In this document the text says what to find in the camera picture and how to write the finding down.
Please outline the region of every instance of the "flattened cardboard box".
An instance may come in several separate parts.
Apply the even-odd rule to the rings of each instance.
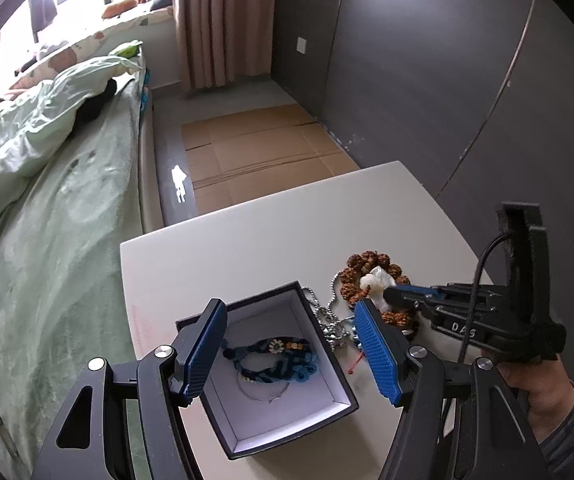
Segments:
[[[183,126],[200,214],[358,169],[300,105]]]

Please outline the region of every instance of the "silver screw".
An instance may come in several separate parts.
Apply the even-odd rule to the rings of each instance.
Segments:
[[[104,359],[102,357],[94,357],[87,365],[87,367],[93,372],[100,370],[100,368],[102,368],[103,366],[104,366]]]
[[[427,350],[419,345],[414,345],[412,348],[409,349],[409,354],[416,359],[422,359],[426,357]]]
[[[493,368],[494,366],[493,362],[491,362],[486,357],[479,358],[476,361],[476,364],[478,365],[478,368],[480,368],[481,370],[491,370],[491,368]]]
[[[154,355],[156,357],[159,357],[161,359],[164,359],[165,357],[169,357],[171,355],[171,352],[173,352],[173,348],[171,348],[171,346],[169,345],[160,345],[158,348],[156,348],[156,351],[154,352]]]

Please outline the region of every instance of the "blue bracelet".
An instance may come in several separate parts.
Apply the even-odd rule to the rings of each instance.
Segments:
[[[275,383],[278,381],[306,382],[316,373],[318,356],[311,349],[309,341],[295,337],[270,337],[261,339],[250,346],[227,348],[227,341],[222,342],[222,354],[234,363],[243,379],[256,383]],[[277,357],[276,363],[264,370],[249,370],[241,361],[250,353],[272,353]]]

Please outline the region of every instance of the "mattress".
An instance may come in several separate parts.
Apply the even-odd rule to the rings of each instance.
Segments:
[[[7,480],[30,478],[51,421],[91,358],[134,359],[119,246],[161,225],[151,104],[142,120],[140,113],[143,76],[118,78],[100,117],[72,133],[0,216],[0,472]],[[138,425],[137,410],[129,418]],[[134,437],[138,472],[146,463]]]

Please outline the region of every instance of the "dark gray wall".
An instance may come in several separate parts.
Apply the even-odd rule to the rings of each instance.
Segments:
[[[438,203],[480,254],[501,200],[541,203],[552,307],[568,329],[574,380],[574,26],[551,0],[536,1],[510,86]],[[499,259],[487,269],[504,280]]]
[[[531,0],[342,0],[323,122],[435,193],[486,117]]]
[[[320,117],[340,0],[275,0],[272,78]],[[296,51],[298,37],[306,53]]]

